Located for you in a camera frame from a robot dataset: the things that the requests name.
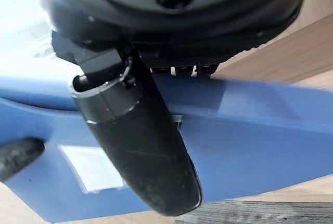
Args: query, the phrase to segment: blue metal frame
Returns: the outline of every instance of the blue metal frame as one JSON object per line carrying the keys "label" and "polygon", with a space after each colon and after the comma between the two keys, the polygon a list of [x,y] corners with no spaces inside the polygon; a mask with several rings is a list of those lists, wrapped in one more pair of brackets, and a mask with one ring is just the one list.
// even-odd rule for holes
{"label": "blue metal frame", "polygon": [[[99,145],[74,111],[64,81],[0,78],[0,143],[47,140],[42,156],[6,182],[14,193],[50,222],[149,209],[129,188],[82,193],[58,145]],[[170,111],[183,115],[181,133],[205,202],[333,173],[333,93],[172,76],[156,82]]]}

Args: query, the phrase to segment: black rubber grip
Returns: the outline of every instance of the black rubber grip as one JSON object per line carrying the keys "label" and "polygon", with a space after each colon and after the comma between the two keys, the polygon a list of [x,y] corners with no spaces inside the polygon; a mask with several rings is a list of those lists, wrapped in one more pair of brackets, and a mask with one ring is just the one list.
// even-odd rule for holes
{"label": "black rubber grip", "polygon": [[72,95],[123,179],[152,209],[167,216],[201,203],[199,181],[182,137],[147,69]]}

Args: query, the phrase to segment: wooden floor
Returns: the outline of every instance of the wooden floor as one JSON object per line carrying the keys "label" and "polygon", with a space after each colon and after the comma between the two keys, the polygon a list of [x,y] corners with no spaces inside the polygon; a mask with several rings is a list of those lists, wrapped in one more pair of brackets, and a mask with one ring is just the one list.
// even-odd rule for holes
{"label": "wooden floor", "polygon": [[[285,41],[283,38],[287,38],[291,34],[297,34],[298,31],[304,29],[304,27],[311,27],[312,23],[316,23],[318,20],[322,20],[324,17],[328,17],[330,14],[333,14],[333,0],[305,0],[304,7],[299,19],[281,36],[269,42],[267,45],[264,45],[260,48],[253,49],[247,52],[243,52],[237,55],[235,58],[226,62],[220,66],[218,71],[219,76],[230,76],[231,77],[241,77],[244,75],[244,72],[247,74],[255,74],[257,65],[251,66],[254,58],[258,58],[259,55],[253,56],[259,50],[264,48],[274,47],[270,46],[272,43],[278,41]],[[300,47],[305,47],[312,43],[313,38],[306,40],[304,38],[303,42],[300,42],[298,37],[294,38],[293,41],[297,42]],[[279,55],[279,52],[286,52],[286,45],[280,49],[276,48],[276,53]],[[327,48],[325,53],[325,62],[329,65],[333,65],[333,51]],[[274,66],[276,64],[274,60],[268,60],[267,65]],[[325,72],[316,72],[310,73],[302,77],[302,79],[296,80],[298,86],[307,86],[314,87],[318,89],[333,90],[333,70],[326,69]],[[317,180],[303,183],[301,185],[296,185],[286,189],[278,190],[275,192],[269,192],[266,194],[261,194],[257,196],[245,197],[238,199],[242,201],[266,201],[266,202],[333,202],[333,176],[327,176]],[[115,216],[109,218],[100,218],[92,220],[83,220],[75,221],[75,224],[83,223],[112,223],[112,224],[171,224],[174,222],[173,218],[161,217],[153,212],[144,212],[138,214],[124,215],[124,216]],[[32,209],[30,209],[22,200],[20,200],[16,195],[14,195],[6,186],[0,185],[0,223],[26,223],[26,224],[36,224],[36,223],[45,223],[44,220],[38,216]]]}

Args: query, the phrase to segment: white label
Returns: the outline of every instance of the white label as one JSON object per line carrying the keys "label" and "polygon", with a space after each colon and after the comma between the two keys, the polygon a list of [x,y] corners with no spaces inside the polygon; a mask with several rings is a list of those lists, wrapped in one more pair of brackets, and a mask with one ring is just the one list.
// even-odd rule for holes
{"label": "white label", "polygon": [[59,146],[85,193],[120,188],[124,181],[100,147]]}

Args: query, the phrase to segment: light wood surface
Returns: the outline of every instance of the light wood surface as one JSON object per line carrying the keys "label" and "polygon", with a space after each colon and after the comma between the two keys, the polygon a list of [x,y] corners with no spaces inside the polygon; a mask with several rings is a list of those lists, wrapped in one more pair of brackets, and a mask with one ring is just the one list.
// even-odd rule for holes
{"label": "light wood surface", "polygon": [[294,83],[333,69],[333,14],[217,71],[213,77]]}
{"label": "light wood surface", "polygon": [[[231,58],[229,61],[222,63],[214,76],[295,82],[297,78],[293,77],[293,75],[296,76],[296,74],[302,72],[300,71],[302,65],[306,65],[308,68],[305,68],[304,74],[301,74],[303,75],[301,79],[304,79],[304,76],[307,76],[305,72],[312,70],[312,64],[303,62],[303,58],[306,59],[305,61],[307,62],[314,62],[316,58],[318,56],[320,57],[322,54],[321,45],[328,43],[325,43],[326,39],[323,36],[322,39],[317,39],[317,48],[314,48],[312,52],[306,53],[308,57],[302,57],[302,53],[309,50],[310,48],[306,49],[307,45],[314,44],[313,41],[321,37],[321,34],[325,33],[326,30],[325,27],[323,27],[320,31],[313,33],[308,32],[308,34],[301,39],[299,39],[299,36],[303,35],[306,30],[302,30],[299,33],[295,32],[332,13],[333,0],[305,0],[298,19],[284,33],[259,48],[244,51]],[[320,24],[321,23],[313,25],[308,31]],[[313,67],[313,72],[309,73],[309,76],[324,71],[325,69],[323,68],[317,70],[317,67]]]}

